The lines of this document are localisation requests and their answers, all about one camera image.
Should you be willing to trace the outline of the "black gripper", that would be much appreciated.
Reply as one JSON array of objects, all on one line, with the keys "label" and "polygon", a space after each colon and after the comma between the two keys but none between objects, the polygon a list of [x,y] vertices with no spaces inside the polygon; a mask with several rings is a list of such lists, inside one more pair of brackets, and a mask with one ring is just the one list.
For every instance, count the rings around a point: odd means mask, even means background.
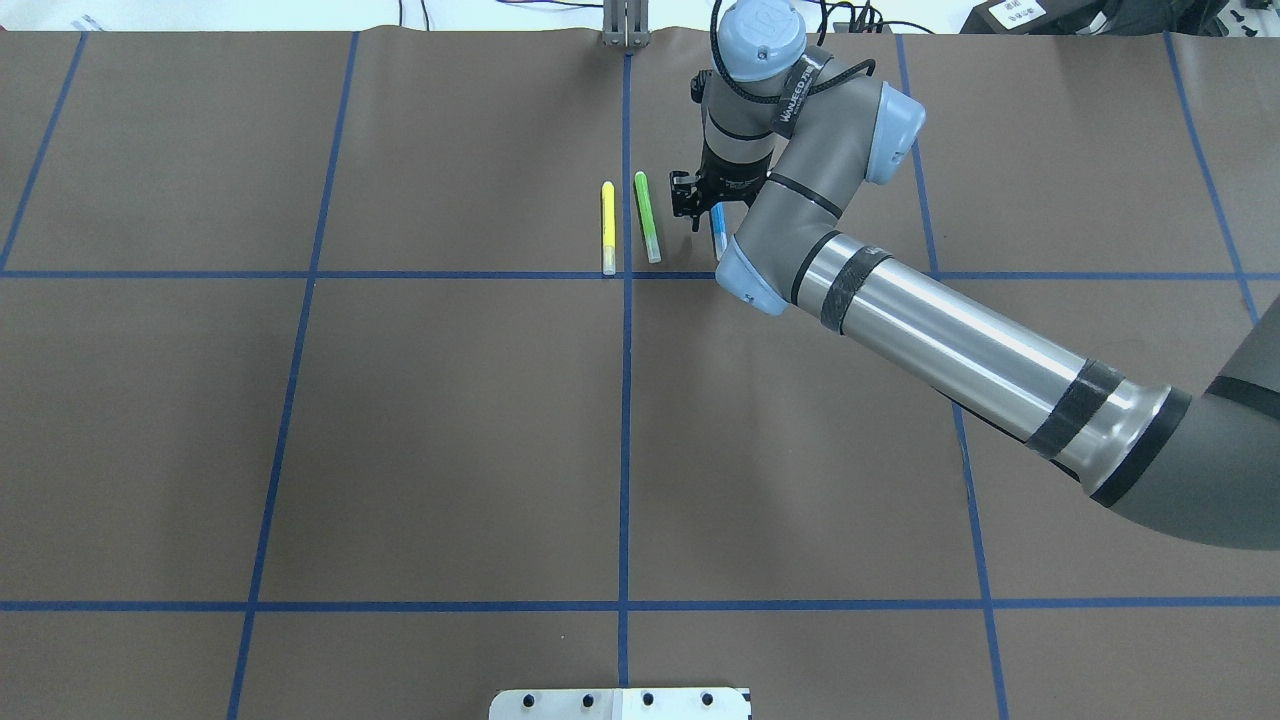
[{"label": "black gripper", "polygon": [[709,214],[718,202],[741,202],[750,208],[769,174],[769,167],[727,168],[712,167],[691,174],[698,176],[700,215]]}]

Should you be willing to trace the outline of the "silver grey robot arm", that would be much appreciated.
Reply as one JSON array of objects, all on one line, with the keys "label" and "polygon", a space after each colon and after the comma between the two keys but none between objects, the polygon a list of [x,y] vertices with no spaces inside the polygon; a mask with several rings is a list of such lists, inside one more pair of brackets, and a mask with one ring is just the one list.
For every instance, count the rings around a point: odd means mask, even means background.
[{"label": "silver grey robot arm", "polygon": [[1199,397],[1144,387],[838,229],[856,191],[886,184],[925,109],[808,40],[787,1],[714,3],[713,65],[690,82],[698,172],[669,177],[673,213],[746,214],[716,268],[756,310],[813,315],[924,380],[1078,482],[1100,506],[1165,536],[1279,546],[1277,307]]}]

